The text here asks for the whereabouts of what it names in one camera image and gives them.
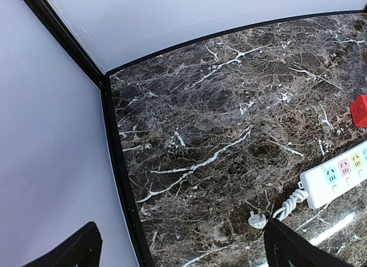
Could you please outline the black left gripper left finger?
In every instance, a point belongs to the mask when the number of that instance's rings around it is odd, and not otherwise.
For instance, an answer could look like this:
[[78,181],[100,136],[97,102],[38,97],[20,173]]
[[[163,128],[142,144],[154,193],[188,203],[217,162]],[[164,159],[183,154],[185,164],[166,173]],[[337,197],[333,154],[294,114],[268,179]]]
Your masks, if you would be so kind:
[[96,223],[88,222],[53,250],[26,266],[98,267],[102,243]]

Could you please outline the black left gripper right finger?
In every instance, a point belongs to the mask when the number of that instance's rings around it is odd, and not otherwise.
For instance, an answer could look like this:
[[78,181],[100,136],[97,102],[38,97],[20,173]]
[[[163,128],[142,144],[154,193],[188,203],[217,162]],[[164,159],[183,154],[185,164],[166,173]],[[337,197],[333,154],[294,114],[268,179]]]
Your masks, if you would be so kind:
[[313,246],[288,226],[271,219],[264,229],[269,266],[346,266],[347,263]]

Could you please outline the red cube socket adapter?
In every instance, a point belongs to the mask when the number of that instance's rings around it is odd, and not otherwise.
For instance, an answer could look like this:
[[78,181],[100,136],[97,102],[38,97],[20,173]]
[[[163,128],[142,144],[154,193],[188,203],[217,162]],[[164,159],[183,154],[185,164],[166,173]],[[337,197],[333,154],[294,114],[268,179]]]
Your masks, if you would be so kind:
[[350,106],[353,122],[356,127],[367,127],[366,95],[360,95]]

